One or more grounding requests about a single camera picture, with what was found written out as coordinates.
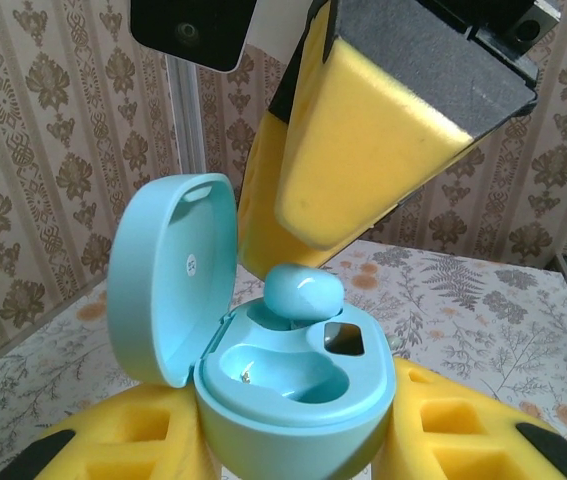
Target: light blue earbud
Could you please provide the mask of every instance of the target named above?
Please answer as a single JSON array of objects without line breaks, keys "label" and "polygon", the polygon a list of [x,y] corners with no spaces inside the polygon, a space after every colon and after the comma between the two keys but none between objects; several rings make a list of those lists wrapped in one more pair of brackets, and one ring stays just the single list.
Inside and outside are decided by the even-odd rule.
[{"label": "light blue earbud", "polygon": [[316,268],[283,264],[270,270],[265,278],[265,305],[296,324],[335,317],[343,308],[344,298],[338,277]]}]

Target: open case lid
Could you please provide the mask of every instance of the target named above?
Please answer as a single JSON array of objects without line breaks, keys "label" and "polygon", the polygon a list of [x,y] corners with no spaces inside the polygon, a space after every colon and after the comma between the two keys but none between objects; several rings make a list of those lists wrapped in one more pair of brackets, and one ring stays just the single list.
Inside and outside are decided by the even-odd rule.
[{"label": "open case lid", "polygon": [[132,378],[182,387],[234,291],[234,193],[220,174],[145,185],[119,224],[108,273],[114,355]]}]

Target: light blue charging case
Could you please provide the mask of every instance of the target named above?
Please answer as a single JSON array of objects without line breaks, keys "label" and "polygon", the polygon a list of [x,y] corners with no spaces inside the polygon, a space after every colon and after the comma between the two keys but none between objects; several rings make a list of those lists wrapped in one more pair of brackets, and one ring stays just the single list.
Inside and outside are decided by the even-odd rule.
[{"label": "light blue charging case", "polygon": [[[354,476],[385,438],[396,389],[382,329],[349,304],[296,329],[262,298],[229,312],[236,252],[224,175],[145,185],[110,258],[108,322],[119,364],[146,383],[194,381],[210,448],[244,480]],[[358,339],[348,351],[326,343],[342,335]]]}]

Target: floral wallpaper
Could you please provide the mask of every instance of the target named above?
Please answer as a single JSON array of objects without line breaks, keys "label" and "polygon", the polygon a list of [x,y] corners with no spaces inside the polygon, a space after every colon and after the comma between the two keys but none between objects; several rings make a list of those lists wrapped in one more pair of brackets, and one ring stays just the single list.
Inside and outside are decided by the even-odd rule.
[{"label": "floral wallpaper", "polygon": [[0,347],[104,276],[126,203],[180,171],[164,58],[111,0],[0,2]]},{"label": "floral wallpaper", "polygon": [[[540,103],[424,186],[364,238],[512,264],[567,253],[567,1],[561,24],[531,52]],[[248,48],[237,71],[199,70],[208,168],[237,194],[255,130],[284,66]]]}]

